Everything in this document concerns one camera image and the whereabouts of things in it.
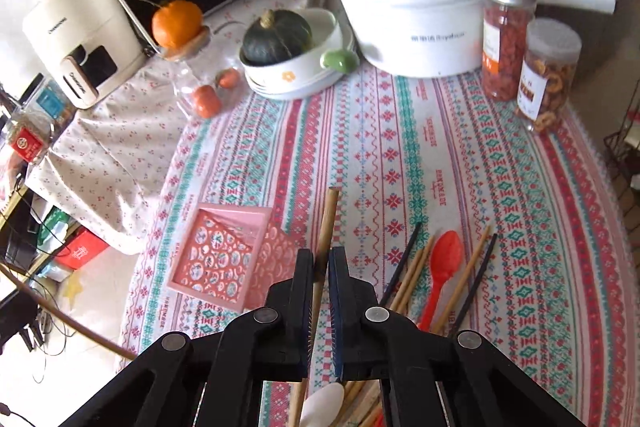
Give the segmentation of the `red plastic spoon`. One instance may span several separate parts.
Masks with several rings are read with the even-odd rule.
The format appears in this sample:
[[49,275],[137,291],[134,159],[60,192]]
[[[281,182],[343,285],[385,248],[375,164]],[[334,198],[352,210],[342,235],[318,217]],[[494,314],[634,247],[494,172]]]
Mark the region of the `red plastic spoon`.
[[430,329],[440,292],[458,271],[462,256],[463,245],[457,231],[449,230],[437,239],[430,259],[432,289],[418,324],[421,331],[427,332]]

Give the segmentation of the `pink perforated utensil holder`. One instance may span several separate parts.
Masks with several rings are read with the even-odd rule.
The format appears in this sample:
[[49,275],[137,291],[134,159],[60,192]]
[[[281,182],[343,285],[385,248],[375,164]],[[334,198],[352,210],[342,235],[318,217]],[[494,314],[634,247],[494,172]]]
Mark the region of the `pink perforated utensil holder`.
[[292,277],[297,246],[266,207],[202,204],[195,211],[167,286],[212,305],[262,307],[271,285]]

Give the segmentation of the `white plastic spoon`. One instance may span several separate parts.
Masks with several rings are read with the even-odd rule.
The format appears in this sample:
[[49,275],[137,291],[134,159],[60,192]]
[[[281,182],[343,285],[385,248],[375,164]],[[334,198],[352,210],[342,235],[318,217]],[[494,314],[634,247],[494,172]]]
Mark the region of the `white plastic spoon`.
[[308,397],[300,415],[300,427],[329,427],[343,405],[345,390],[340,383],[323,386]]

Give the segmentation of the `black chopstick gold band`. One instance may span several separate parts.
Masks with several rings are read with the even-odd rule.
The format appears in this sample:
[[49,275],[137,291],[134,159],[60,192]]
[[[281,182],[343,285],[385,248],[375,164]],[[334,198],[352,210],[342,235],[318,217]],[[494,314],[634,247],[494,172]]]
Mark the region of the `black chopstick gold band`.
[[408,240],[408,244],[400,257],[400,260],[392,275],[392,278],[390,279],[390,283],[388,283],[388,285],[385,288],[383,296],[380,300],[380,305],[382,307],[386,307],[390,302],[390,298],[392,298],[393,296],[394,290],[400,279],[402,270],[405,269],[405,266],[411,254],[411,251],[413,250],[414,245],[416,245],[416,240],[418,239],[421,229],[422,229],[422,222],[418,222],[411,233],[410,239]]

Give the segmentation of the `red box on floor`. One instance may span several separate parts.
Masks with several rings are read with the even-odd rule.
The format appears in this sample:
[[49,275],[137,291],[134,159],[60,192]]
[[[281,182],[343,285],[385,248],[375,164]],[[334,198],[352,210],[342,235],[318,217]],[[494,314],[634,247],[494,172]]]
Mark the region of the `red box on floor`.
[[86,265],[108,247],[99,236],[87,229],[79,231],[55,256],[55,261],[70,270]]

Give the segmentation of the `striped patterned tablecloth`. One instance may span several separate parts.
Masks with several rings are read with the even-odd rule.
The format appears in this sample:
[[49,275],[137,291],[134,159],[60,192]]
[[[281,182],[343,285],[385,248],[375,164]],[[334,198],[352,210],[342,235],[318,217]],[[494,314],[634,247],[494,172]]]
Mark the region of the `striped patterned tablecloth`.
[[223,329],[232,313],[167,287],[204,202],[266,207],[303,247],[326,190],[349,270],[382,291],[408,238],[459,232],[498,243],[464,324],[589,426],[639,421],[639,287],[620,206],[577,115],[527,131],[477,75],[408,79],[362,65],[304,101],[243,91],[184,128],[148,246],[130,284],[122,342]]

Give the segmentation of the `floral white cloth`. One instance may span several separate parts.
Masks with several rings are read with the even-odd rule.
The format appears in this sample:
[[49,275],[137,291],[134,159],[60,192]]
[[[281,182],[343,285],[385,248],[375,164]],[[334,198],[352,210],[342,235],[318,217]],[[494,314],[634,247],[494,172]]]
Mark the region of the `floral white cloth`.
[[[338,0],[235,0],[207,17],[206,66],[238,57],[246,25],[266,9],[323,8]],[[144,251],[172,158],[189,124],[174,98],[180,66],[154,56],[98,105],[74,120],[26,184],[125,255]]]

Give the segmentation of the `clear container with blue label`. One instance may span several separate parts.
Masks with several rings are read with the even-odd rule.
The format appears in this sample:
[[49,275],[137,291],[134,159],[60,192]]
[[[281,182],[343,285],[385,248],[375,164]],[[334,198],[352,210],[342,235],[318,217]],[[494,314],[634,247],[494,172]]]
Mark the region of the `clear container with blue label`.
[[73,121],[75,105],[58,83],[40,75],[29,85],[2,129],[9,148],[37,165]]

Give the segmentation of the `glass jar with wooden lid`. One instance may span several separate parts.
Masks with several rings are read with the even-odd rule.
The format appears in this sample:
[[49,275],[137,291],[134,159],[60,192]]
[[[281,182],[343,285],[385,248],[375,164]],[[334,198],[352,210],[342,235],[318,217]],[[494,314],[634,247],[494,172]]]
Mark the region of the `glass jar with wooden lid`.
[[244,80],[239,58],[240,44],[231,26],[215,29],[203,26],[200,32],[178,49],[166,49],[165,61],[174,65],[171,80],[175,100],[190,119],[207,120],[224,109],[228,93]]

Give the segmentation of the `jar of dried fruit rings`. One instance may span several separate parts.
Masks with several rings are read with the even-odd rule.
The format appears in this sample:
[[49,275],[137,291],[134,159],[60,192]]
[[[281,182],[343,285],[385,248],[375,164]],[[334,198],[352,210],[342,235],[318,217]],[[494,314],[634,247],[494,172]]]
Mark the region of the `jar of dried fruit rings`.
[[582,39],[567,24],[535,18],[526,31],[516,113],[526,128],[544,133],[561,120],[582,52]]

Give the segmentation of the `cream air fryer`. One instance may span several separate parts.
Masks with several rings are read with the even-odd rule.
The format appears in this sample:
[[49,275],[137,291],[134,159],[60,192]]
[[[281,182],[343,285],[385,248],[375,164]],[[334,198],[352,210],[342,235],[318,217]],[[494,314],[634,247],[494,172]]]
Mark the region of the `cream air fryer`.
[[79,109],[98,104],[145,62],[118,0],[39,0],[38,24],[41,60]]

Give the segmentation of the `orange tangerine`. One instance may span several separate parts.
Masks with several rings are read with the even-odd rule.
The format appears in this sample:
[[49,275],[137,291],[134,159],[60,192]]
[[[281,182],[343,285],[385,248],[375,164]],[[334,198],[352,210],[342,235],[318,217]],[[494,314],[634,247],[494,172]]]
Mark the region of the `orange tangerine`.
[[150,0],[142,2],[156,9],[152,16],[151,35],[161,48],[178,50],[201,31],[203,12],[191,1],[174,0],[164,4]]

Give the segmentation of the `dark green squash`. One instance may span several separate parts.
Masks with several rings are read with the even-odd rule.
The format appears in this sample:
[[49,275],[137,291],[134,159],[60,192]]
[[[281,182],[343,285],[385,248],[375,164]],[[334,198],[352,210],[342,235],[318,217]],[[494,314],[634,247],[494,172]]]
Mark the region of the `dark green squash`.
[[289,10],[265,10],[245,31],[242,60],[252,66],[280,64],[308,52],[314,44],[309,23]]

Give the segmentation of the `jar of red dried fruit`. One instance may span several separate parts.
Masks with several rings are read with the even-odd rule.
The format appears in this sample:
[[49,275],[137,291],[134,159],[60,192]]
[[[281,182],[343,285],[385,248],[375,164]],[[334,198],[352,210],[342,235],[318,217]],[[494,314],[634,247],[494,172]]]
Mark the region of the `jar of red dried fruit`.
[[482,87],[488,98],[516,98],[526,30],[536,4],[537,0],[484,0]]

